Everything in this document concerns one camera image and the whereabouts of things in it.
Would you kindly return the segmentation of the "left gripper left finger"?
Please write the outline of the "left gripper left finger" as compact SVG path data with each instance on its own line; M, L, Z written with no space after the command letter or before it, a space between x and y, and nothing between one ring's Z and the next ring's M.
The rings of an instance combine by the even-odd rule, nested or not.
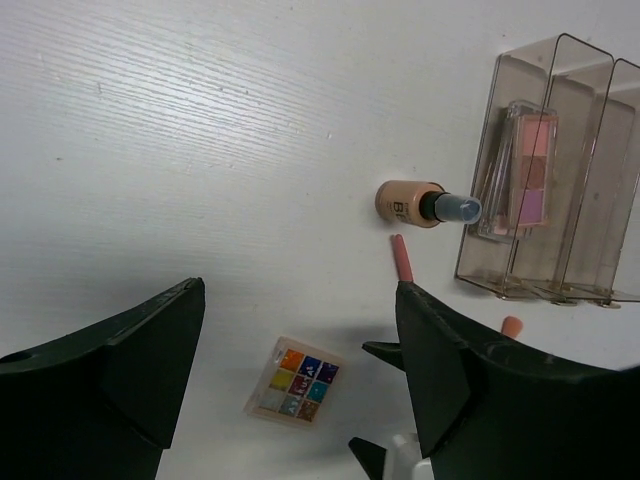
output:
M1 359L4 479L153 479L170 449L205 313L189 278Z

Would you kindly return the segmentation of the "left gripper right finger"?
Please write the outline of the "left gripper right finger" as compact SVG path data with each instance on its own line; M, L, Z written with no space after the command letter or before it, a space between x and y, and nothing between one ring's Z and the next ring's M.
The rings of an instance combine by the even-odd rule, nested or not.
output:
M394 343L369 354L406 375L437 479L635 479L639 370L567 360L468 318L411 282L396 289Z

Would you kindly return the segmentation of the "colourful glitter eyeshadow palette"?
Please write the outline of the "colourful glitter eyeshadow palette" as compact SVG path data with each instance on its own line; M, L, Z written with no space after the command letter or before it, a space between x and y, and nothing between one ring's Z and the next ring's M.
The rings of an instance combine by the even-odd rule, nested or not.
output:
M341 357L281 336L244 412L269 421L310 428L322 417L343 371Z

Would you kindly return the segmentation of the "pink blush palette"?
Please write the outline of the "pink blush palette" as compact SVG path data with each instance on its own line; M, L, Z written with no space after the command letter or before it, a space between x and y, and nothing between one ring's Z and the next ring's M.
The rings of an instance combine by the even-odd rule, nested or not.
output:
M479 237L508 243L548 224L558 123L555 110L526 100L502 110L480 190Z

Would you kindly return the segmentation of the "foundation bottle with pump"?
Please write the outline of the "foundation bottle with pump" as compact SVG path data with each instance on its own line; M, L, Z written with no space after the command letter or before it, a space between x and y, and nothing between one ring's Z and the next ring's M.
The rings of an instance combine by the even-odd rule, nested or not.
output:
M374 205L387 222L427 229L447 222L475 224L482 215L478 199L447 192L434 182L386 181L376 192Z

